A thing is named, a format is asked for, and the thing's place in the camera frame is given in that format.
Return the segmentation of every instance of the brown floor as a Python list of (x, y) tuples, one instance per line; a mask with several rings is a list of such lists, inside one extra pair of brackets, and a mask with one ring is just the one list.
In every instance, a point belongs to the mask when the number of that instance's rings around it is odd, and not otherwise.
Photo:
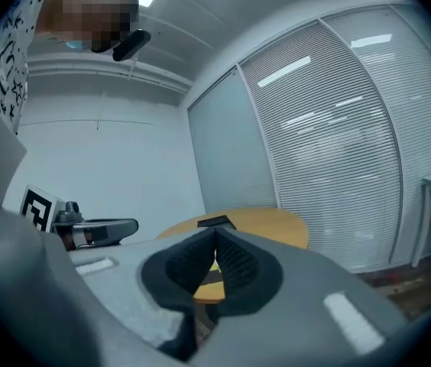
[[(392, 300), (409, 320), (414, 320), (431, 308), (431, 256), (417, 268), (410, 265), (358, 275), (377, 292)], [(196, 336), (201, 344), (215, 327), (205, 306), (196, 306)]]

